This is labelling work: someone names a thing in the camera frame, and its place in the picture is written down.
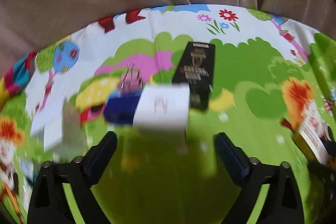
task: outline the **screw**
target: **screw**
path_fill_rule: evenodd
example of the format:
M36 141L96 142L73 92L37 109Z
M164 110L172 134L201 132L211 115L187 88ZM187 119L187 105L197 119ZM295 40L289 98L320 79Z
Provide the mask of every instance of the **screw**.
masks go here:
M281 166L283 167L283 168L286 168L286 169L289 169L291 166L290 166L290 164L288 163L288 162L286 162L286 161L284 161L282 164L281 164Z
M259 163L259 160L257 158L250 158L250 163L252 163L253 165L257 165Z
M51 162L47 160L47 161L45 161L45 162L43 163L42 166L43 166L44 168L48 168L48 167L50 166L50 164L51 164Z
M77 157L75 157L75 158L73 159L73 162L78 164L78 163L80 163L82 160L83 160L83 157L82 157L82 156L77 156Z

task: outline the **green heart shape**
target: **green heart shape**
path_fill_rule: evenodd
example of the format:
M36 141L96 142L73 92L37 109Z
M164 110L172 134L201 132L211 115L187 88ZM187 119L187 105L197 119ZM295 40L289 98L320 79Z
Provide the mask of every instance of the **green heart shape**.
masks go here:
M252 89L246 94L245 99L251 112L261 119L280 117L287 110L281 90L278 89L273 89L270 93Z

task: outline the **black box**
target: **black box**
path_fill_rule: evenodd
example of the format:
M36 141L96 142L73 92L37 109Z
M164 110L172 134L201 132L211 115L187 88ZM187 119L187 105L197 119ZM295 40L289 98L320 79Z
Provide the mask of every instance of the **black box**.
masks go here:
M188 83L190 106L206 110L213 80L215 45L188 42L172 83Z

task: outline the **colorful striped fabric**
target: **colorful striped fabric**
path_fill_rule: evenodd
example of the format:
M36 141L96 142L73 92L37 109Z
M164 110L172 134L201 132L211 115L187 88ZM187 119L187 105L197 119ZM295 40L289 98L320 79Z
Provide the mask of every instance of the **colorful striped fabric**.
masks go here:
M36 52L30 52L14 66L0 80L0 110L8 98L20 93L34 72L34 60Z

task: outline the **cartoon print tablecloth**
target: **cartoon print tablecloth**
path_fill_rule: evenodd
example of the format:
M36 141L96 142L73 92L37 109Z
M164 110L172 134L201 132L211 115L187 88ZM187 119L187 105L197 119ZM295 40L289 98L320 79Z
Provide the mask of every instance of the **cartoon print tablecloth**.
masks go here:
M128 64L148 83L170 83L189 41L216 45L209 109L190 110L187 145L143 139L130 126L106 124L101 111ZM136 10L99 20L39 52L25 91L0 117L0 199L25 222L31 166L57 155L30 138L31 120L66 98L81 112L88 147L108 130L118 148L92 191L111 223L220 223L239 194L215 156L213 136L226 132L248 156L291 164L306 223L321 193L313 190L306 159L291 139L305 102L314 99L335 132L336 43L294 20L226 5ZM67 185L77 223L83 223ZM255 223L267 186L249 223Z

